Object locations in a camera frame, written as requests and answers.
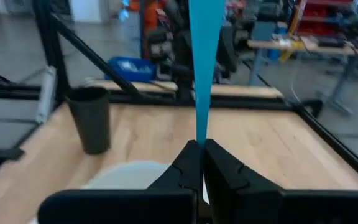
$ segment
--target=blue plastic crate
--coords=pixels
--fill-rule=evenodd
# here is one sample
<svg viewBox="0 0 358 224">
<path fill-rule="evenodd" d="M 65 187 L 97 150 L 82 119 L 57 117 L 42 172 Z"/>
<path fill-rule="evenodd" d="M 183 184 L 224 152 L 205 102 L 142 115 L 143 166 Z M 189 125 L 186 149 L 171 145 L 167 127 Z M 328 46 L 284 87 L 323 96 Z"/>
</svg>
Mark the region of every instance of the blue plastic crate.
<svg viewBox="0 0 358 224">
<path fill-rule="evenodd" d="M 113 57 L 107 64 L 123 79 L 130 82 L 151 82 L 155 80 L 157 67 L 149 60 L 129 57 Z"/>
</svg>

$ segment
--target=black cup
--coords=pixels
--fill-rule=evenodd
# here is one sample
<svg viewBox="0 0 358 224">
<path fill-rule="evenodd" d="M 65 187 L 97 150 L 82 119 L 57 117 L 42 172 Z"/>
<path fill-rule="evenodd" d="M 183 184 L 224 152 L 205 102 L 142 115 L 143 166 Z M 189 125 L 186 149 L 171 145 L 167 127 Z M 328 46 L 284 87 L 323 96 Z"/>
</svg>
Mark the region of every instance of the black cup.
<svg viewBox="0 0 358 224">
<path fill-rule="evenodd" d="M 66 95 L 83 149 L 104 153 L 110 147 L 109 92 L 101 87 L 76 88 Z"/>
</svg>

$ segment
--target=blue strip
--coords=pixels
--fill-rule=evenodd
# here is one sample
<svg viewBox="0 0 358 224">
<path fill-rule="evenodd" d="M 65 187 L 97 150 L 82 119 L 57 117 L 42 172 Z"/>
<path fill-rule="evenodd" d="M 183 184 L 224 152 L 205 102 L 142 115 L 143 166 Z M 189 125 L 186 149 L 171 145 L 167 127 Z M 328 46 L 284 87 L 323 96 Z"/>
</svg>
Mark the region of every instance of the blue strip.
<svg viewBox="0 0 358 224">
<path fill-rule="evenodd" d="M 196 139 L 203 149 L 224 0 L 189 0 L 189 10 L 195 73 Z"/>
</svg>

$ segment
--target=metal table frame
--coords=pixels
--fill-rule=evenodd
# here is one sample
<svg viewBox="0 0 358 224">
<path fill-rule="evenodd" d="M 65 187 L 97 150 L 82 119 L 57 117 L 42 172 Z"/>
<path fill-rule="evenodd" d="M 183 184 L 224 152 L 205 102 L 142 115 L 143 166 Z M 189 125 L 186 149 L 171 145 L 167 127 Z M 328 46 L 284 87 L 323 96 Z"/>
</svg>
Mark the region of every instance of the metal table frame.
<svg viewBox="0 0 358 224">
<path fill-rule="evenodd" d="M 145 93 L 140 92 L 131 83 L 122 79 L 106 62 L 103 61 L 95 52 L 92 51 L 81 39 L 67 29 L 53 14 L 50 12 L 50 0 L 34 0 L 34 11 L 39 26 L 39 32 L 42 38 L 42 44 L 45 50 L 45 56 L 49 66 L 57 69 L 57 94 L 56 108 L 63 102 L 63 96 L 71 87 L 68 83 L 65 64 L 63 61 L 62 49 L 58 38 L 60 33 L 70 43 L 72 43 L 81 53 L 92 61 L 100 70 L 106 73 L 114 82 L 116 82 L 122 91 L 111 90 L 111 103 L 125 103 L 135 105 L 162 105 L 162 106 L 189 106 L 194 107 L 194 99 L 177 98 L 176 93 Z M 20 100 L 37 100 L 40 93 L 39 86 L 10 86 L 4 87 L 0 92 L 0 98 L 20 99 Z M 212 108 L 237 108 L 251 110 L 277 110 L 296 113 L 300 116 L 333 150 L 335 150 L 352 168 L 358 172 L 358 155 L 346 147 L 340 140 L 333 136 L 324 128 L 316 117 L 321 112 L 323 102 L 321 100 L 309 100 L 302 103 L 292 103 L 283 98 L 264 98 L 254 96 L 211 96 Z M 11 151 L 22 152 L 20 145 L 32 133 L 37 130 L 39 124 L 30 130 Z M 0 156 L 0 165 L 10 157 Z"/>
</svg>

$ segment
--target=workbench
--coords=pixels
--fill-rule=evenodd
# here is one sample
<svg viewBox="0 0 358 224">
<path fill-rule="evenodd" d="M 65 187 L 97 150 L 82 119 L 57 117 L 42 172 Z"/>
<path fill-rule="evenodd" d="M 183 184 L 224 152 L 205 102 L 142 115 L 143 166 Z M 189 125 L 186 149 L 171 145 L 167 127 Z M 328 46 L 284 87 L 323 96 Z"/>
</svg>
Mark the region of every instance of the workbench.
<svg viewBox="0 0 358 224">
<path fill-rule="evenodd" d="M 142 91 L 158 88 L 135 86 Z M 175 89 L 174 84 L 167 86 Z M 225 93 L 282 98 L 274 88 L 213 87 L 213 94 Z M 25 155 L 0 167 L 0 223 L 31 221 L 50 194 L 80 188 L 111 166 L 139 160 L 169 164 L 195 138 L 194 107 L 113 103 L 110 113 L 111 148 L 89 156 L 67 104 L 60 105 L 21 145 Z M 208 137 L 284 188 L 358 190 L 358 173 L 294 112 L 211 108 Z"/>
<path fill-rule="evenodd" d="M 319 54 L 331 54 L 331 55 L 346 55 L 348 56 L 348 63 L 344 68 L 342 75 L 330 94 L 323 94 L 324 101 L 329 105 L 334 106 L 335 109 L 340 112 L 349 115 L 352 113 L 351 109 L 344 106 L 341 102 L 342 93 L 345 89 L 346 81 L 356 72 L 358 65 L 358 48 L 354 47 L 351 43 L 346 43 L 343 48 L 337 47 L 319 47 L 315 41 L 312 41 L 309 37 L 300 37 L 301 44 L 281 44 L 279 41 L 258 41 L 249 40 L 249 47 L 255 48 L 255 59 L 248 79 L 248 85 L 253 86 L 258 79 L 258 72 L 263 62 L 263 55 L 267 49 L 289 50 L 293 52 L 311 52 Z"/>
</svg>

